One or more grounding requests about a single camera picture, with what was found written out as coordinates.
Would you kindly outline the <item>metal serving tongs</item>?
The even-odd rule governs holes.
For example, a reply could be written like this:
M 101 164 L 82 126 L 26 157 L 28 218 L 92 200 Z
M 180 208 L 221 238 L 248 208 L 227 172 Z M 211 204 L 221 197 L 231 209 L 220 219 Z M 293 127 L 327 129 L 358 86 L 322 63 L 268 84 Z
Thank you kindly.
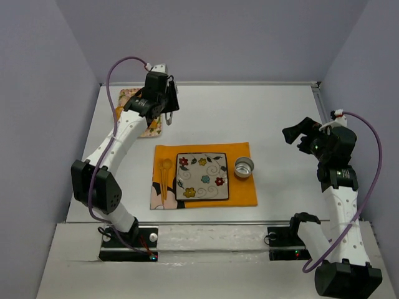
M 173 112 L 165 113 L 165 122 L 168 126 L 172 124 L 173 121 Z

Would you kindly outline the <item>striped croissant bread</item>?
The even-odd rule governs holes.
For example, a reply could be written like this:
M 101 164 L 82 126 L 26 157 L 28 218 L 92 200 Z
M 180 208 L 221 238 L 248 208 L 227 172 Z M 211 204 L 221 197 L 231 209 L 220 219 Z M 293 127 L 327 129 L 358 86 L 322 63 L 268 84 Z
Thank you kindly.
M 120 115 L 122 114 L 122 112 L 123 112 L 123 107 L 117 107 L 115 109 L 115 114 L 116 114 L 117 119 L 120 118 Z

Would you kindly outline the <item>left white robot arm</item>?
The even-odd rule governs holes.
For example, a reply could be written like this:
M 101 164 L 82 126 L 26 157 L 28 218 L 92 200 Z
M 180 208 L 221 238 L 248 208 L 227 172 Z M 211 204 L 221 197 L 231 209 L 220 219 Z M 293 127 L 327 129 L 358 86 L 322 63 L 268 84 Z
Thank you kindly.
M 134 144 L 162 114 L 179 109 L 174 78 L 165 64 L 147 65 L 143 88 L 118 112 L 112 108 L 113 128 L 97 149 L 71 166 L 73 195 L 90 216 L 110 226 L 116 237 L 131 245 L 139 235 L 138 219 L 122 204 L 115 174 Z

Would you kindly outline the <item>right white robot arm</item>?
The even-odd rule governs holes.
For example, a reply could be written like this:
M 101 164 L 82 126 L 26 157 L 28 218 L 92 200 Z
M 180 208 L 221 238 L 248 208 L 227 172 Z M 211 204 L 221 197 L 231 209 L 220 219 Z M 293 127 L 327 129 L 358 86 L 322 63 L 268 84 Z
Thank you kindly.
M 306 117 L 282 134 L 288 144 L 299 138 L 298 149 L 318 160 L 317 179 L 329 210 L 328 237 L 315 215 L 301 212 L 290 220 L 291 235 L 310 254 L 302 271 L 314 273 L 315 289 L 322 297 L 369 298 L 383 277 L 371 264 L 359 225 L 364 207 L 357 205 L 357 174 L 349 164 L 357 135 L 347 128 L 342 112 L 324 125 Z

